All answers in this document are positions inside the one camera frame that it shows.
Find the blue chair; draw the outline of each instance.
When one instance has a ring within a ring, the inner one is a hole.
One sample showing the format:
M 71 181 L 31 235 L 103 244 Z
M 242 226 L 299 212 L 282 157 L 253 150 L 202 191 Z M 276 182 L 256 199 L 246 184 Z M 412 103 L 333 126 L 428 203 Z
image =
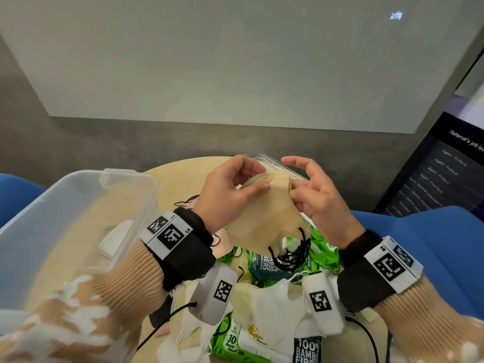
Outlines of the blue chair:
M 353 211 L 367 229 L 391 236 L 424 266 L 457 312 L 484 319 L 484 223 L 457 206 L 393 218 Z
M 26 179 L 0 173 L 0 228 L 44 191 Z

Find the patterned sweater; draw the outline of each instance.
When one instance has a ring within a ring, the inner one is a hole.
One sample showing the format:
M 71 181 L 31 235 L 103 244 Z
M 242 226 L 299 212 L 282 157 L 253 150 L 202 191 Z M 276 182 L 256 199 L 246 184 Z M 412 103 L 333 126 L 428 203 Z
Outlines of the patterned sweater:
M 129 362 L 143 319 L 166 298 L 162 281 L 138 241 L 118 268 L 66 284 L 0 337 L 0 361 Z M 396 363 L 484 363 L 484 325 L 454 311 L 425 277 L 375 310 L 395 337 Z

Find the person's left hand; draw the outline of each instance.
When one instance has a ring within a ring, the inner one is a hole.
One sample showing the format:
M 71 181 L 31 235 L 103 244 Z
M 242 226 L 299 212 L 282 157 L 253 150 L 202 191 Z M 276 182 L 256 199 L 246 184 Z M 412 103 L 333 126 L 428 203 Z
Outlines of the person's left hand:
M 265 167 L 255 159 L 236 155 L 208 174 L 192 211 L 202 218 L 210 234 L 229 225 L 249 202 L 269 191 L 269 183 L 236 188 L 265 171 Z

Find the clear plastic box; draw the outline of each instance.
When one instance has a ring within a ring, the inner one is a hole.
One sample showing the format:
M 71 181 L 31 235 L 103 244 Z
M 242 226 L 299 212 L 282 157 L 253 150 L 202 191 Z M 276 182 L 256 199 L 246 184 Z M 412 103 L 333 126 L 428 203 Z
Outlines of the clear plastic box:
M 261 162 L 264 167 L 266 167 L 266 171 L 269 173 L 272 172 L 287 172 L 291 176 L 292 179 L 307 179 L 301 176 L 299 173 L 294 172 L 289 167 L 286 167 L 280 161 L 271 158 L 269 155 L 264 153 L 257 153 L 257 154 L 246 154 L 250 158 L 254 158 L 258 162 Z
M 0 228 L 0 310 L 31 311 L 76 276 L 113 268 L 158 215 L 159 187 L 154 175 L 122 169 L 60 179 Z M 104 256 L 101 240 L 125 220 L 118 250 Z

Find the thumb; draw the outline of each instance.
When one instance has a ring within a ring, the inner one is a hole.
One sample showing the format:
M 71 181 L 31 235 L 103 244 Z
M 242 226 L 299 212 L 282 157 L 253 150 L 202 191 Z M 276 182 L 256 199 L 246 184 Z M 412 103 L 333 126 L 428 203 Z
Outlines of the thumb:
M 295 203 L 303 203 L 313 209 L 322 205 L 321 194 L 307 186 L 299 186 L 291 190 L 290 195 Z
M 239 191 L 242 191 L 242 194 L 244 195 L 244 197 L 246 197 L 250 202 L 250 201 L 254 201 L 258 197 L 261 197 L 269 190 L 270 190 L 270 184 L 263 182 L 263 183 L 255 183 L 253 185 L 240 189 Z

